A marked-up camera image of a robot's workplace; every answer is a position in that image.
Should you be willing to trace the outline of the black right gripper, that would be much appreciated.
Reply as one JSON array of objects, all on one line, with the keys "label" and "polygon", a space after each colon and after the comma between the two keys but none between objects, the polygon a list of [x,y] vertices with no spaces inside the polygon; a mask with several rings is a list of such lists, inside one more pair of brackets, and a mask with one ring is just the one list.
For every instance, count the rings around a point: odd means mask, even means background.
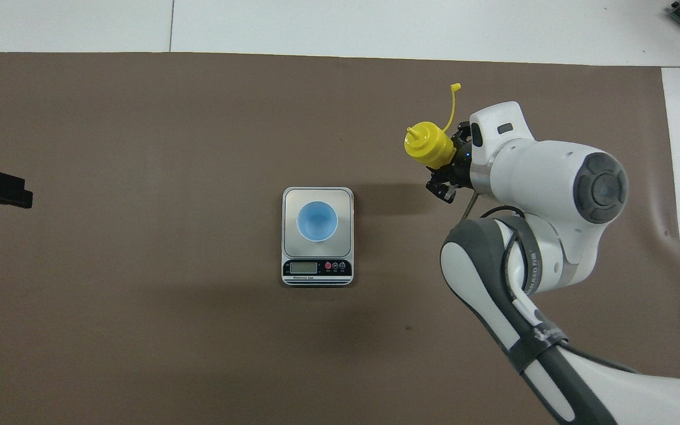
[{"label": "black right gripper", "polygon": [[454,202],[459,188],[474,188],[470,178],[473,146],[470,137],[470,123],[459,123],[451,135],[454,146],[459,147],[451,160],[451,168],[428,168],[431,176],[426,182],[426,189],[446,204]]}]

